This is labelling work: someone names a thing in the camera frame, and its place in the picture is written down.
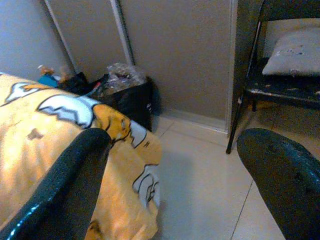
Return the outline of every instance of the tile floor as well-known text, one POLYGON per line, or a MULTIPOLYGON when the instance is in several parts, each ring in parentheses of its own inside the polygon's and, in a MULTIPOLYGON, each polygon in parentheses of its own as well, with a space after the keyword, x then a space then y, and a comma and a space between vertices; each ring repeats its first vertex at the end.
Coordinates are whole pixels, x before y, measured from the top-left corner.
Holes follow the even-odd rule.
MULTIPOLYGON (((303 144, 320 159, 320 112, 278 106, 246 111, 236 133, 265 128, 303 144)), ((159 165, 159 231, 153 240, 284 240, 227 136, 187 121, 156 117, 163 145, 159 165)))

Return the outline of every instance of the cartoon print blanket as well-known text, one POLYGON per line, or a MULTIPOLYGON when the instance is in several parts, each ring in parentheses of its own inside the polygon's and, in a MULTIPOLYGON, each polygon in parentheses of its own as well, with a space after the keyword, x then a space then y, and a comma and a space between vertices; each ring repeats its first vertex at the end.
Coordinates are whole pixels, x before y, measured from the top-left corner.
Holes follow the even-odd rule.
POLYGON ((113 147, 86 240, 152 238, 160 204, 159 140, 96 100, 4 74, 0 75, 0 225, 23 206, 59 155, 87 128, 106 130, 113 147))

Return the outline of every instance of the baseboard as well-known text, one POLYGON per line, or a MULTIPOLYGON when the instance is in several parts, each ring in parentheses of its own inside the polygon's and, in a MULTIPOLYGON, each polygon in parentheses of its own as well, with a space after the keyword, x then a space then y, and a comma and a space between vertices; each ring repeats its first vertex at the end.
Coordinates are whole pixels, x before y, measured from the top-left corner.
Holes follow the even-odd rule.
POLYGON ((193 124, 197 124, 205 128, 210 128, 220 133, 227 134, 228 132, 228 130, 226 129, 226 121, 222 119, 171 108, 164 109, 161 115, 168 118, 191 122, 193 124))

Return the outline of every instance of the white pillow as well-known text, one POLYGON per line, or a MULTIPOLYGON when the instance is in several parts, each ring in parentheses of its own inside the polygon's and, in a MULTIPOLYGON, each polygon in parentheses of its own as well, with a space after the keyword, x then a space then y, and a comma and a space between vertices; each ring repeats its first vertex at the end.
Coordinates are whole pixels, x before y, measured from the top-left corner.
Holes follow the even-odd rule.
POLYGON ((262 74, 320 76, 320 27, 301 28, 281 37, 262 74))

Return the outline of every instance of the gray wall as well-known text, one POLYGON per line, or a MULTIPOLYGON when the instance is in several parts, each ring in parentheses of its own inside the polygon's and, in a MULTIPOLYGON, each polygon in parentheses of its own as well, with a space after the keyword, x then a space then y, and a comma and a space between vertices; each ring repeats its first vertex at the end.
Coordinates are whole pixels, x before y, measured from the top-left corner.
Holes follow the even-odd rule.
POLYGON ((225 120, 230 1, 122 0, 136 64, 163 106, 225 120))
POLYGON ((101 78, 125 55, 109 0, 48 0, 77 71, 89 81, 101 78))
POLYGON ((0 72, 36 81, 41 64, 73 69, 46 11, 39 0, 0 1, 0 72))

